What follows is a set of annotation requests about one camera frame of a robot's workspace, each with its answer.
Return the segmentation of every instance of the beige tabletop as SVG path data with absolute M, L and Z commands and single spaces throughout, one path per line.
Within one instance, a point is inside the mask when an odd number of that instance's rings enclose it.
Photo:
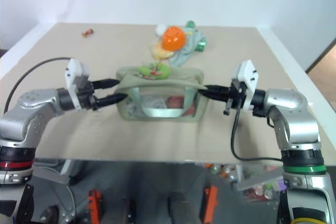
M 94 34 L 82 38 L 88 28 Z M 184 67 L 203 70 L 204 84 L 230 85 L 234 67 L 251 59 L 259 72 L 259 89 L 293 89 L 294 85 L 254 28 L 201 27 L 207 38 L 204 52 L 195 52 Z M 75 57 L 90 70 L 90 80 L 114 78 L 124 66 L 152 61 L 148 44 L 155 26 L 113 24 L 56 24 L 0 81 L 0 108 L 16 80 L 31 66 L 53 57 Z M 65 61 L 35 70 L 19 86 L 10 108 L 26 91 L 65 86 Z M 67 112 L 48 124 L 38 157 L 101 160 L 237 163 L 230 152 L 234 111 L 224 116 L 225 104 L 209 101 L 197 123 L 129 122 L 115 106 L 99 111 Z M 321 132 L 326 164 L 336 164 L 335 149 Z M 280 157 L 275 134 L 266 119 L 242 113 L 236 134 L 243 157 Z

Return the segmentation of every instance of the floor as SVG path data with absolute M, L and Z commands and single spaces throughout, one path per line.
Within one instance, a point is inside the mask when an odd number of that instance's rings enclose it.
M 203 166 L 195 164 L 132 163 L 132 162 L 81 162 L 77 183 L 71 186 L 76 199 L 77 219 L 86 211 L 87 192 L 102 192 L 105 213 L 101 224 L 118 223 L 116 209 L 121 200 L 129 198 L 137 203 L 137 224 L 170 224 L 167 197 L 173 191 L 181 191 L 199 212 L 206 185 L 218 187 L 218 206 L 214 214 L 216 223 L 275 223 L 276 201 L 245 202 L 242 195 L 230 183 L 212 175 Z M 49 205 L 60 208 L 60 223 L 71 220 L 72 203 L 65 185 L 33 177 L 35 212 L 40 213 Z
M 308 76 L 336 110 L 336 46 L 308 73 Z

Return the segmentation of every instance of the metal frame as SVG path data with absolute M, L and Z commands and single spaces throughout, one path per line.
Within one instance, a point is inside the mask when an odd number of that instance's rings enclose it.
M 42 168 L 40 166 L 34 165 L 33 175 L 53 182 L 68 185 L 70 182 L 70 174 L 74 165 L 75 160 L 67 159 L 64 162 L 60 173 L 55 173 L 51 169 Z
M 269 182 L 273 182 L 274 180 L 282 179 L 283 171 L 284 170 L 282 169 L 282 167 L 279 167 L 277 169 L 266 172 L 258 177 L 243 180 L 236 184 L 236 189 L 238 191 L 244 191 L 260 184 L 267 184 Z

